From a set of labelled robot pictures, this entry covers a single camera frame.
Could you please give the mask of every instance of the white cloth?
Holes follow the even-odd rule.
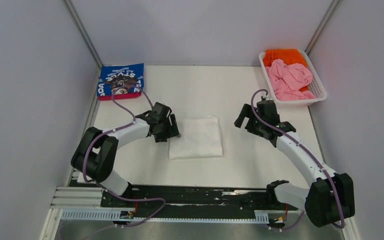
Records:
[[[170,138],[170,160],[223,157],[219,119],[208,116],[177,122],[181,137]]]

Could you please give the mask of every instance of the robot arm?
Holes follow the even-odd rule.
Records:
[[[99,130],[95,127],[87,129],[71,159],[71,166],[82,171],[89,145],[107,130],[109,129]],[[168,106],[159,102],[155,103],[152,110],[137,115],[133,125],[101,137],[93,145],[96,149],[100,148],[99,152],[91,152],[88,156],[86,175],[121,196],[129,183],[113,170],[116,152],[128,143],[150,136],[154,136],[156,143],[180,137],[175,115]]]
[[[300,145],[304,146],[304,143],[296,133],[296,129],[289,122],[280,121],[273,100],[263,97],[257,103],[256,111],[258,116],[266,123],[286,132],[297,140],[298,144],[289,137],[282,135],[282,133],[261,123],[254,115],[252,106],[249,104],[244,104],[234,125],[240,128],[244,119],[249,118],[245,129],[249,133],[269,140],[275,148],[284,153],[304,176],[309,186],[309,189],[304,189],[294,186],[286,180],[278,180],[269,184],[267,191],[271,191],[279,202],[305,210],[308,218],[317,227],[337,222],[340,220],[339,211],[332,193],[332,187],[323,172],[323,170],[326,170],[338,192],[344,217],[354,216],[354,187],[351,177],[346,173],[338,174],[323,162],[321,163],[323,168],[320,169],[309,154],[300,147]]]

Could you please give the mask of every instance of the pink towel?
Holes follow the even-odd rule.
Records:
[[[301,63],[286,65],[282,59],[276,59],[266,66],[268,78],[276,98],[280,101],[315,99],[311,91],[300,91],[313,80],[313,74]]]

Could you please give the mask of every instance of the metal pole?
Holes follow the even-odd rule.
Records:
[[[320,24],[318,25],[316,31],[314,32],[314,35],[312,36],[310,42],[308,43],[307,48],[305,49],[305,53],[307,55],[310,55],[311,51],[313,50],[313,47],[315,46],[317,40],[319,39],[320,34],[322,34],[323,30],[325,29],[326,25],[331,19],[333,13],[338,8],[338,5],[340,2],[342,2],[342,0],[333,0],[332,3],[330,4]]]
[[[88,32],[86,32],[86,29],[83,26],[83,23],[80,20],[80,17],[78,15],[76,8],[74,7],[72,1],[71,0],[62,0],[62,1],[64,2],[65,6],[67,7],[67,10],[68,10],[70,16],[72,17],[74,24],[76,25],[78,31],[80,32],[80,34],[84,40],[84,43],[86,43],[86,46],[89,49],[89,52],[93,57],[93,60],[95,60],[98,67],[101,68],[103,66],[102,61],[101,61],[94,45],[92,44],[92,41],[89,38]]]

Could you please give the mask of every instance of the folded white cloth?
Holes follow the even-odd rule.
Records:
[[[219,119],[208,116],[177,122],[181,137],[170,138],[168,155],[173,159],[223,157]]]

